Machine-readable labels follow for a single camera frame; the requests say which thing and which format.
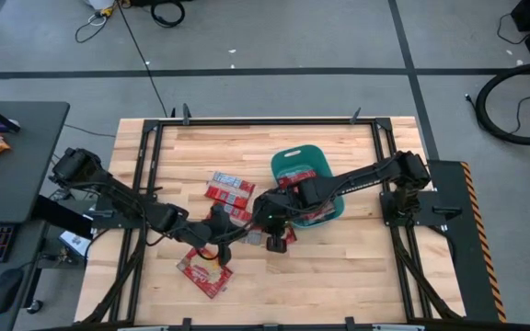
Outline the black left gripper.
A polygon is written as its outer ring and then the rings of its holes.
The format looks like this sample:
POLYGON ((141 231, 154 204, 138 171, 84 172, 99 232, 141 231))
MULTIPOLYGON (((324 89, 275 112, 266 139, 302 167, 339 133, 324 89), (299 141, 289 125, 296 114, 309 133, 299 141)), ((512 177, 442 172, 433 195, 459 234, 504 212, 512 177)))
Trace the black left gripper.
POLYGON ((245 225, 235 225, 222 204, 213 205, 209 216, 202 220, 201 224, 206 225, 211 231, 206 242, 218 247, 217 260, 221 267, 225 267, 232 258, 229 246, 233 242, 244 236, 246 242, 260 242, 262 238, 262 233, 255 230, 255 227, 263 225, 262 223, 250 221, 245 225))

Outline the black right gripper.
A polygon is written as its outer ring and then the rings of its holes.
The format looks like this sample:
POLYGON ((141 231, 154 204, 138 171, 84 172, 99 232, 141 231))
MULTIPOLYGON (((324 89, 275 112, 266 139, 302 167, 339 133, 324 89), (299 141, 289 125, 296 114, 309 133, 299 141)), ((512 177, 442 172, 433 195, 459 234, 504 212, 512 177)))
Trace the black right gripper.
POLYGON ((274 253, 287 251, 286 241, 282 238, 286 224, 297 214, 299 203, 290 190, 266 190, 253 201, 252 221, 260 222, 255 230, 269 234, 266 249, 274 253))

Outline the black plate with hazard stripe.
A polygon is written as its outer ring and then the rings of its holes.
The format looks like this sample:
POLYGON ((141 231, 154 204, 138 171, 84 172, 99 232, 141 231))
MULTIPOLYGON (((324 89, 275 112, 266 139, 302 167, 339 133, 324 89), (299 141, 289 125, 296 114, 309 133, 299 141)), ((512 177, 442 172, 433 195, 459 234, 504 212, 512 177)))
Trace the black plate with hazard stripe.
POLYGON ((432 183, 441 202, 461 212, 447 222, 455 247, 455 274, 467 318, 507 321, 471 170, 466 162, 431 160, 432 183))

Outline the black box under desk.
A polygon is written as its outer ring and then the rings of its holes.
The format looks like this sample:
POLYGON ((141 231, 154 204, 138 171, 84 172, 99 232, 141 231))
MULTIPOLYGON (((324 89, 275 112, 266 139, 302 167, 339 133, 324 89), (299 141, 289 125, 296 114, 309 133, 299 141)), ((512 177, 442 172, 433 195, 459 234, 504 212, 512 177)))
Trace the black box under desk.
POLYGON ((32 215, 85 239, 93 238, 90 219, 42 195, 37 197, 32 215))

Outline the black computer mouse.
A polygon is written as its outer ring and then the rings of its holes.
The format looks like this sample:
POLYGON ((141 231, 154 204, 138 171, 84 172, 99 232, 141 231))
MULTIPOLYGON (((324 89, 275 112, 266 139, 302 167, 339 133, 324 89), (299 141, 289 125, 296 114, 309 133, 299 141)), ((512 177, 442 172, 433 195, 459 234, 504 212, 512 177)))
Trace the black computer mouse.
POLYGON ((0 314, 11 308, 23 278, 21 268, 11 268, 0 275, 0 314))

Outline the teal plastic basket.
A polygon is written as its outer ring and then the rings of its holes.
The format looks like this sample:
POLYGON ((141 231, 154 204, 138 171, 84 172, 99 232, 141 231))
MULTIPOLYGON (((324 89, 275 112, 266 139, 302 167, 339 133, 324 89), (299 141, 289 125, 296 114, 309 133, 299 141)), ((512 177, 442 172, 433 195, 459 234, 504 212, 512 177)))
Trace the teal plastic basket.
MULTIPOLYGON (((277 182, 277 177, 280 173, 295 170, 310 168, 316 171, 317 177, 332 177, 333 174, 328 165, 326 156, 317 146, 312 144, 301 145, 295 148, 281 151, 271 159, 271 171, 277 182)), ((336 198, 332 201, 334 203, 335 212, 324 221, 315 223, 310 226, 301 226, 298 222, 303 216, 293 217, 291 225, 293 228, 306 229, 320 226, 328 223, 333 219, 338 218, 344 212, 343 198, 336 198)))

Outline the white labelled box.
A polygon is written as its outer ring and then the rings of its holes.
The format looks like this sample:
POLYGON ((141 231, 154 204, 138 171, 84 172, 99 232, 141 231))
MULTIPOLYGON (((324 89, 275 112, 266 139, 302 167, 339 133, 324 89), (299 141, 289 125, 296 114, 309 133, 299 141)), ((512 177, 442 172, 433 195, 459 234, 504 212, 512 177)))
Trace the white labelled box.
POLYGON ((91 244, 90 239, 86 239, 68 231, 62 232, 59 236, 59 240, 71 251, 75 252, 81 257, 86 257, 89 245, 91 244))

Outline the black desk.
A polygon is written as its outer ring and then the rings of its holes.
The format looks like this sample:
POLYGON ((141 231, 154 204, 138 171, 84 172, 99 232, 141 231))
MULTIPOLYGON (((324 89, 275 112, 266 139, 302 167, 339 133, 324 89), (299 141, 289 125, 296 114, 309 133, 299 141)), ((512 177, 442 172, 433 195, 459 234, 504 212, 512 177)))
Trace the black desk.
POLYGON ((0 101, 0 114, 20 124, 20 132, 7 133, 11 148, 0 154, 0 223, 17 226, 15 240, 0 275, 21 268, 24 278, 9 310, 0 314, 0 331, 11 331, 29 287, 31 261, 40 249, 45 221, 32 210, 40 195, 70 105, 63 101, 0 101))

